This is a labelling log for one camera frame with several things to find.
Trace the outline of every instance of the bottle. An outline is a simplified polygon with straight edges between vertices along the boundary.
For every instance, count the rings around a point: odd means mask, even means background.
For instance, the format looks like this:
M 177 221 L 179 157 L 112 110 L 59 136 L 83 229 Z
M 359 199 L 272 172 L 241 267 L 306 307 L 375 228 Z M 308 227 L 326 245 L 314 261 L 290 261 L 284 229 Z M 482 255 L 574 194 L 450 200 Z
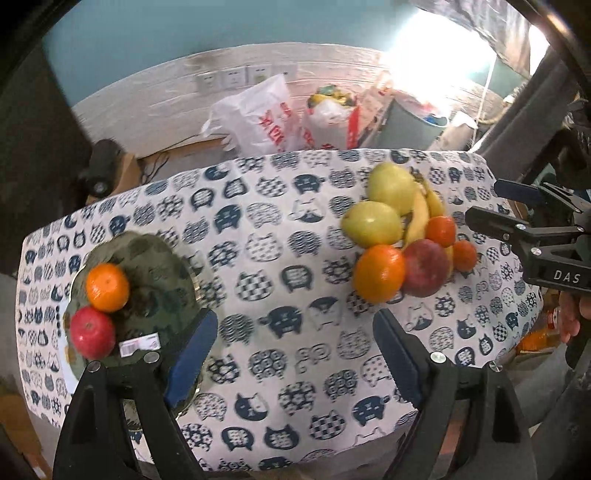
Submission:
M 556 307 L 553 310 L 542 312 L 540 314 L 545 316 L 545 325 L 535 332 L 530 332 L 521 339 L 517 345 L 518 353 L 539 352 L 546 348 L 557 347 L 560 345 L 558 311 L 559 308 Z

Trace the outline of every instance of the apple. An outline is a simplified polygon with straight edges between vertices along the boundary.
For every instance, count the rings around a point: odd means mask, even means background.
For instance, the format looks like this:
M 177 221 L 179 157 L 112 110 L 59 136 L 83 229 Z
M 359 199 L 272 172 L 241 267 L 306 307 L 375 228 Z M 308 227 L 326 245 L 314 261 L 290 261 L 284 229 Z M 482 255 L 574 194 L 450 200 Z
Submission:
M 115 347 L 115 325 L 107 314 L 83 307 L 70 320 L 70 338 L 84 358 L 100 360 Z
M 404 249 L 406 277 L 402 289 L 413 297 L 430 297 L 449 277 L 450 261 L 445 249 L 427 239 L 417 240 Z

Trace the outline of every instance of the light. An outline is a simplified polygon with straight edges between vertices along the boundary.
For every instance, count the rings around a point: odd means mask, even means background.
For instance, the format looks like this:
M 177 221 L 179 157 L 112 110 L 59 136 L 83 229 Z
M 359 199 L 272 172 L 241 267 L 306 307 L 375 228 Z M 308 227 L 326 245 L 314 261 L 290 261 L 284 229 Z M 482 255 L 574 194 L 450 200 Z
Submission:
M 530 75 L 533 75 L 540 66 L 540 62 L 546 55 L 548 50 L 548 40 L 544 37 L 544 34 L 535 26 L 530 26 L 529 31 L 530 38 Z
M 402 27 L 387 59 L 394 88 L 438 104 L 471 73 L 485 70 L 496 54 L 478 33 L 419 10 Z

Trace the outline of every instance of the pear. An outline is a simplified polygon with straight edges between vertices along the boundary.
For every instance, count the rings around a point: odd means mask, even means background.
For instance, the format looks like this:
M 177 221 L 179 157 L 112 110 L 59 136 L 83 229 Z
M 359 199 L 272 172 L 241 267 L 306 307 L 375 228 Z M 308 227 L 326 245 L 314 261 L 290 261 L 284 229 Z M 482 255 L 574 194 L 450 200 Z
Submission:
M 362 248 L 392 245 L 402 238 L 402 222 L 392 207 L 380 202 L 353 205 L 340 221 L 340 227 Z
M 402 216 L 412 211 L 417 187 L 413 176 L 404 168 L 382 162 L 369 174 L 367 194 L 369 200 L 386 203 Z

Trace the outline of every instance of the tablecloth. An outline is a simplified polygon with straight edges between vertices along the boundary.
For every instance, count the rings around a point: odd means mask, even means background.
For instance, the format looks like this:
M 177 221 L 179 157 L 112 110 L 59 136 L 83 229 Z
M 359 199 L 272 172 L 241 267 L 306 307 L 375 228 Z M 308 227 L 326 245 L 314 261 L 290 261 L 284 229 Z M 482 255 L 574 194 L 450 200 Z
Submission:
M 360 249 L 339 221 L 364 199 L 371 168 L 424 174 L 479 262 L 435 295 L 374 306 L 353 291 Z M 155 233 L 200 271 L 219 334 L 178 422 L 206 469 L 268 469 L 334 455 L 413 418 L 372 337 L 391 309 L 429 351 L 477 367 L 528 332 L 539 288 L 508 244 L 470 231 L 473 205 L 509 213 L 484 159 L 464 152 L 305 151 L 180 173 L 53 222 L 24 242 L 16 328 L 29 408 L 60 426 L 70 401 L 56 354 L 58 305 L 92 248 L 125 230 Z M 141 432 L 138 455 L 150 459 Z

